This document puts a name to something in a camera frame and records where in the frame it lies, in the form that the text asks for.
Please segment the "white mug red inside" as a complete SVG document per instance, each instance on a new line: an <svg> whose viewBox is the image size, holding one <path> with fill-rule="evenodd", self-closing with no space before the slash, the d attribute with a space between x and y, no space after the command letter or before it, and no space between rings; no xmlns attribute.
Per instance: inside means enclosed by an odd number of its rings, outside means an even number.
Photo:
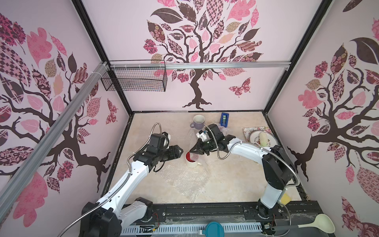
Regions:
<svg viewBox="0 0 379 237"><path fill-rule="evenodd" d="M185 161L186 165L189 168L195 168L197 166L201 166L202 163L200 162L200 155L199 154L194 154L191 152L187 152L185 155Z"/></svg>

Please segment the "blue tape dispenser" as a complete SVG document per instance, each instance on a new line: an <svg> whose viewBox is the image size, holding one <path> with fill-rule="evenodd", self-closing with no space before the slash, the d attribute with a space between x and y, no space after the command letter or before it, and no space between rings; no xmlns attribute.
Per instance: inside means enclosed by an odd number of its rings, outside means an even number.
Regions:
<svg viewBox="0 0 379 237"><path fill-rule="evenodd" d="M229 113L221 113L220 125L223 127L228 127L229 123Z"/></svg>

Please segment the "clear bubble wrap sheet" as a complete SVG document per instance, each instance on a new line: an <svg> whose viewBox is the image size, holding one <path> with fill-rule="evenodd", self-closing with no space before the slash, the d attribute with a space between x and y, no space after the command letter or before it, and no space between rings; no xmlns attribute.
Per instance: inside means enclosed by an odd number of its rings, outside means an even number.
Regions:
<svg viewBox="0 0 379 237"><path fill-rule="evenodd" d="M159 172L171 187L190 202L195 202L210 180L210 172L203 156L200 155L201 166L189 168L186 165L185 155L197 142L195 134L196 130L190 128L179 136L177 144L183 149L183 154L178 159L168 161Z"/></svg>
<svg viewBox="0 0 379 237"><path fill-rule="evenodd" d="M224 126L221 126L219 123L212 123L212 124L209 124L208 127L210 129L214 128L214 127L218 127L218 129L226 136L228 134L231 133L231 130L228 128L228 127L224 127Z"/></svg>

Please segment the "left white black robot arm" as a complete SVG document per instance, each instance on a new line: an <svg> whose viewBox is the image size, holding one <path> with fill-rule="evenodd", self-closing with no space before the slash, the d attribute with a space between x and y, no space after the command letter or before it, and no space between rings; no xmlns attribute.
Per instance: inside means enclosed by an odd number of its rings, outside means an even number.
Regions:
<svg viewBox="0 0 379 237"><path fill-rule="evenodd" d="M152 202L138 199L123 208L125 202L159 162L167 162L181 157L183 149L178 145L167 148L153 148L148 152L138 151L132 156L131 168L96 203L88 202L82 210L80 237L119 237L123 228L146 216Z"/></svg>

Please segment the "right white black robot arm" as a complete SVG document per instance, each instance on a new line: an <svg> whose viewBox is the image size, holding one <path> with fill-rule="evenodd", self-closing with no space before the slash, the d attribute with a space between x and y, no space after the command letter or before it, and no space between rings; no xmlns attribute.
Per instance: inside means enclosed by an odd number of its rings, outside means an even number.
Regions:
<svg viewBox="0 0 379 237"><path fill-rule="evenodd" d="M233 135L225 136L216 124L206 126L196 134L196 137L197 142L189 151L192 154L209 155L211 152L217 152L220 160L234 154L263 167L267 186L259 199L259 208L274 208L289 186L300 184L294 166L281 146L262 147L242 141ZM226 155L221 157L220 152L225 152Z"/></svg>

